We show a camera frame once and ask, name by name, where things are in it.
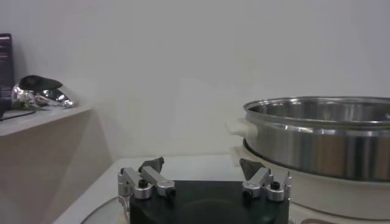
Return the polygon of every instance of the cable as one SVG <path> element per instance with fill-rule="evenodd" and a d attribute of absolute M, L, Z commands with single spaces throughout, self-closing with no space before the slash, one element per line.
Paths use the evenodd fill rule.
<path fill-rule="evenodd" d="M 5 121 L 5 120 L 12 119 L 12 118 L 17 118 L 17 117 L 23 117 L 23 116 L 27 116 L 27 115 L 30 115 L 30 114 L 35 114 L 35 112 L 37 112 L 37 111 L 33 110 L 33 111 L 25 113 L 25 114 L 19 114 L 19 115 L 15 115 L 15 116 L 12 116 L 12 117 L 0 118 L 0 121 Z"/>

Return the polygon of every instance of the black platform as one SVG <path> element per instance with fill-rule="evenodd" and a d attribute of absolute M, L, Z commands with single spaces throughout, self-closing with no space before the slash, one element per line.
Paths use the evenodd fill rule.
<path fill-rule="evenodd" d="M 175 181 L 177 195 L 169 202 L 130 198 L 131 224 L 287 224 L 289 201 L 265 197 L 244 205 L 242 182 Z"/>

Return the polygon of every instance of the wooden shelf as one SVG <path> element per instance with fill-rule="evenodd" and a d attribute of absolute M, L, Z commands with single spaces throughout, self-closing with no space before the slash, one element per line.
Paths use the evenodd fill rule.
<path fill-rule="evenodd" d="M 70 117 L 91 110 L 91 107 L 80 106 L 70 109 L 58 109 L 51 111 L 37 111 L 23 117 L 16 117 L 9 120 L 0 121 L 0 136 L 7 136 L 32 127 L 47 124 L 65 117 Z M 7 111 L 3 118 L 23 114 L 28 111 Z"/>

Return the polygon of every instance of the black knob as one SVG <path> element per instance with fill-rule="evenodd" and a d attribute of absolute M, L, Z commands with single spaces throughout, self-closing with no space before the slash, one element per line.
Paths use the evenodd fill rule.
<path fill-rule="evenodd" d="M 251 191 L 243 191 L 243 200 L 245 205 L 250 205 L 254 199 L 254 194 Z"/>
<path fill-rule="evenodd" d="M 138 187 L 139 187 L 139 188 L 145 188 L 145 187 L 147 187 L 147 181 L 144 180 L 144 179 L 140 179 L 140 180 L 138 181 Z"/>
<path fill-rule="evenodd" d="M 271 189 L 272 190 L 279 190 L 280 189 L 280 183 L 278 181 L 273 181 L 271 183 Z"/>
<path fill-rule="evenodd" d="M 166 198 L 168 200 L 172 200 L 176 196 L 176 189 L 174 188 L 168 188 L 165 192 Z"/>

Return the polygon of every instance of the chrome object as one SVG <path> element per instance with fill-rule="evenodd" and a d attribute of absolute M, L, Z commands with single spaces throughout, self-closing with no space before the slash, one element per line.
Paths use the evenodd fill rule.
<path fill-rule="evenodd" d="M 12 89 L 11 99 L 14 108 L 51 110 L 58 107 L 74 107 L 75 101 L 70 99 L 69 95 L 69 91 L 64 86 L 57 89 L 32 91 L 21 89 L 19 84 L 16 84 Z"/>
<path fill-rule="evenodd" d="M 243 197 L 246 203 L 249 204 L 254 198 L 261 197 L 264 190 L 268 200 L 290 200 L 291 177 L 289 173 L 282 180 L 278 180 L 279 177 L 274 177 L 268 168 L 260 168 L 250 180 L 243 182 Z"/>
<path fill-rule="evenodd" d="M 176 196 L 175 182 L 165 179 L 151 166 L 142 167 L 141 176 L 156 187 L 159 195 L 168 199 L 172 199 L 172 197 Z"/>
<path fill-rule="evenodd" d="M 245 104 L 254 154 L 279 166 L 356 181 L 390 181 L 390 98 L 291 97 Z"/>

